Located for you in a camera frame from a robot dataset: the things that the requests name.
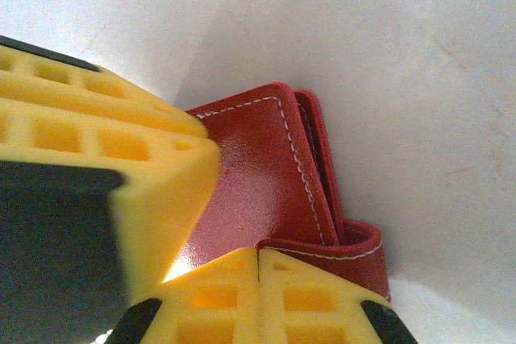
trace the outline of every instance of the red leather wallet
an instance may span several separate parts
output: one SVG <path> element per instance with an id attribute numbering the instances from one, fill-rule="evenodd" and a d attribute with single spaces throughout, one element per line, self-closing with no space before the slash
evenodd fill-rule
<path id="1" fill-rule="evenodd" d="M 311 92 L 272 83 L 189 113 L 220 146 L 222 168 L 177 263 L 197 267 L 256 245 L 390 298 L 380 231 L 343 217 L 321 109 Z"/>

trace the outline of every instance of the white stitching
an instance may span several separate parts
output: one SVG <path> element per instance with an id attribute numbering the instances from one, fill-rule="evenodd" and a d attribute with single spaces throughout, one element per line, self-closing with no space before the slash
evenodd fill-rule
<path id="1" fill-rule="evenodd" d="M 366 251 L 363 254 L 353 255 L 352 257 L 336 257 L 334 255 L 319 255 L 319 254 L 314 254 L 314 253 L 307 253 L 305 251 L 295 251 L 295 250 L 290 250 L 290 249 L 283 249 L 281 247 L 266 246 L 264 248 L 265 249 L 278 250 L 278 251 L 286 251 L 288 253 L 296 253 L 296 254 L 299 254 L 299 255 L 308 255 L 310 257 L 317 257 L 317 258 L 324 258 L 324 259 L 335 259 L 337 261 L 352 261 L 353 259 L 363 258 L 363 257 L 365 257 L 367 255 L 373 254 L 375 251 L 380 249 L 382 244 L 383 244 L 383 242 L 380 242 L 380 244 L 378 246 L 376 246 L 374 249 L 372 249 L 370 251 Z"/>
<path id="2" fill-rule="evenodd" d="M 285 129 L 287 131 L 287 139 L 290 141 L 290 149 L 292 150 L 292 153 L 293 153 L 293 159 L 296 162 L 296 164 L 298 165 L 298 171 L 299 171 L 299 174 L 301 175 L 301 181 L 305 185 L 305 191 L 308 194 L 308 202 L 310 203 L 310 208 L 312 209 L 312 213 L 314 213 L 315 225 L 317 226 L 317 230 L 319 232 L 319 236 L 321 237 L 322 244 L 326 245 L 326 243 L 324 242 L 324 238 L 323 238 L 323 232 L 321 231 L 321 225 L 319 224 L 319 220 L 317 218 L 317 213 L 315 211 L 314 195 L 312 194 L 312 191 L 310 189 L 310 185 L 308 184 L 308 181 L 306 181 L 306 179 L 305 179 L 305 173 L 302 171 L 301 161 L 298 158 L 298 151 L 296 151 L 296 148 L 293 145 L 292 136 L 290 135 L 289 124 L 287 123 L 287 119 L 285 117 L 285 112 L 283 111 L 283 105 L 281 104 L 280 98 L 275 97 L 275 96 L 262 97 L 262 98 L 260 98 L 258 100 L 254 100 L 252 102 L 245 102 L 244 104 L 238 104 L 238 105 L 235 105 L 235 106 L 230 106 L 228 108 L 224 108 L 224 109 L 219 110 L 219 111 L 215 111 L 215 112 L 211 111 L 211 112 L 199 113 L 199 114 L 196 114 L 196 116 L 198 118 L 200 118 L 200 119 L 203 119 L 203 118 L 206 118 L 206 117 L 209 117 L 209 116 L 214 116 L 214 115 L 219 114 L 219 113 L 227 112 L 228 110 L 233 110 L 233 109 L 241 108 L 243 106 L 249 106 L 251 104 L 256 104 L 258 102 L 267 101 L 267 100 L 274 100 L 274 101 L 276 101 L 278 107 L 280 108 L 280 114 L 281 114 L 281 117 L 284 120 L 284 127 L 285 127 Z"/>
<path id="3" fill-rule="evenodd" d="M 306 126 L 308 126 L 308 140 L 310 141 L 310 148 L 312 149 L 312 153 L 314 155 L 315 167 L 317 168 L 317 172 L 319 176 L 321 175 L 321 171 L 319 170 L 319 163 L 317 161 L 317 156 L 315 155 L 315 142 L 314 142 L 314 134 L 312 133 L 312 127 L 310 126 L 310 122 L 308 121 L 308 114 L 306 113 L 305 107 L 298 102 L 299 107 L 303 111 L 303 116 L 305 116 Z"/>

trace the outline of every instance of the red leather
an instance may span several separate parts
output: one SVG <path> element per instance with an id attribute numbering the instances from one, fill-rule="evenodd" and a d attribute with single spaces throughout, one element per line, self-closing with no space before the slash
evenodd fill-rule
<path id="1" fill-rule="evenodd" d="M 273 83 L 192 109 L 218 143 L 217 188 L 180 254 L 200 266 L 272 248 L 389 298 L 380 232 L 344 221 L 317 98 Z"/>

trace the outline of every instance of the yellow foam block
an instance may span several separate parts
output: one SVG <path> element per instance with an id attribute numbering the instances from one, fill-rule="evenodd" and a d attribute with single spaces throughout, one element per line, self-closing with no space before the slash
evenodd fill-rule
<path id="1" fill-rule="evenodd" d="M 141 344 L 381 344 L 360 303 L 376 293 L 273 250 L 242 248 L 138 300 L 156 314 L 125 320 L 108 343 L 138 331 Z M 145 320 L 146 326 L 140 326 Z"/>
<path id="2" fill-rule="evenodd" d="M 274 250 L 260 250 L 262 344 L 381 344 L 360 306 L 381 296 Z"/>
<path id="3" fill-rule="evenodd" d="M 207 137 L 196 118 L 99 69 L 97 73 L 0 46 L 0 97 Z"/>
<path id="4" fill-rule="evenodd" d="M 219 152 L 209 139 L 0 98 L 0 160 L 108 168 L 131 299 L 165 278 L 212 194 Z"/>
<path id="5" fill-rule="evenodd" d="M 162 284 L 145 298 L 157 298 L 162 305 L 141 344 L 260 342 L 254 248 L 224 255 Z"/>

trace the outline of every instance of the black panel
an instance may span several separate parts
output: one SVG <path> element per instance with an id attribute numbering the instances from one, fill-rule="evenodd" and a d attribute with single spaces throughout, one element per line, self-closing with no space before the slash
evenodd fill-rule
<path id="1" fill-rule="evenodd" d="M 149 298 L 131 306 L 113 329 L 105 344 L 140 344 L 161 306 L 161 300 Z"/>
<path id="2" fill-rule="evenodd" d="M 123 182 L 0 161 L 0 342 L 82 344 L 113 328 L 127 304 L 107 194 Z"/>
<path id="3" fill-rule="evenodd" d="M 392 309 L 370 300 L 360 305 L 383 344 L 418 344 Z"/>
<path id="4" fill-rule="evenodd" d="M 47 50 L 46 48 L 39 48 L 32 44 L 26 44 L 25 42 L 21 42 L 16 39 L 7 38 L 3 35 L 0 35 L 0 46 L 13 48 L 21 52 L 28 52 L 35 56 L 42 56 L 43 58 L 47 58 L 49 60 L 56 60 L 63 64 L 71 64 L 72 66 L 76 66 L 78 68 L 85 68 L 86 70 L 91 70 L 92 72 L 100 72 L 100 69 L 97 66 L 95 66 L 94 64 L 90 64 L 85 60 L 79 60 L 77 58 L 73 58 L 72 56 L 66 56 L 65 54 L 53 52 L 51 50 Z"/>

